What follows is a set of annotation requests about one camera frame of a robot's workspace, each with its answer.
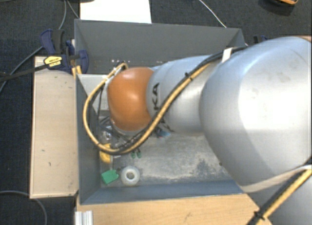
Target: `green object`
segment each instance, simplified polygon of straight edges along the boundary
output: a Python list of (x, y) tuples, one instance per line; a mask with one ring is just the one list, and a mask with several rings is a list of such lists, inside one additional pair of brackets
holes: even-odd
[(137, 152), (137, 155), (136, 155), (138, 158), (141, 158), (142, 157), (142, 153), (140, 151)]
[(119, 175), (116, 173), (116, 170), (114, 169), (102, 173), (101, 176), (103, 182), (107, 185), (119, 178)]

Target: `black carpet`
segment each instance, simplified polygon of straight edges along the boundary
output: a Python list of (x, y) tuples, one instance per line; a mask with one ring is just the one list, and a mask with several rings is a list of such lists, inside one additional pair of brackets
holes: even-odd
[[(311, 35), (312, 0), (284, 7), (267, 0), (203, 0), (228, 27), (241, 28), (248, 44), (254, 35), (276, 38)], [(78, 12), (79, 0), (70, 0)], [(221, 26), (198, 0), (150, 0), (152, 22)], [(40, 47), (39, 35), (57, 29), (62, 21), (62, 0), (0, 2), (0, 72), (11, 72)], [(74, 15), (68, 9), (63, 29), (74, 37)], [(21, 68), (32, 67), (28, 60)], [(28, 192), (32, 121), (32, 76), (11, 80), (0, 94), (0, 191)], [(49, 225), (74, 222), (74, 199), (42, 200)], [(43, 224), (40, 207), (25, 197), (0, 195), (1, 225)]]

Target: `gray bin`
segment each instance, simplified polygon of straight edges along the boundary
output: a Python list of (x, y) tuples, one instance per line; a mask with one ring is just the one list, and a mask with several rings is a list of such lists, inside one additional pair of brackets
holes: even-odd
[[(153, 67), (179, 58), (210, 55), (232, 46), (244, 46), (240, 29), (75, 20), (76, 51), (87, 50), (88, 74), (94, 74), (97, 81), (96, 74), (107, 74), (118, 61), (125, 60), (130, 67)], [(166, 139), (149, 138), (141, 146), (140, 159), (125, 155), (115, 160), (117, 169), (133, 165), (140, 170), (141, 179), (136, 187), (124, 187), (120, 180), (104, 185), (100, 174), (109, 168), (100, 161), (98, 150), (82, 124), (86, 83), (83, 77), (78, 77), (76, 84), (82, 205), (241, 193), (203, 136), (178, 134)], [(93, 109), (90, 126), (95, 132)]]

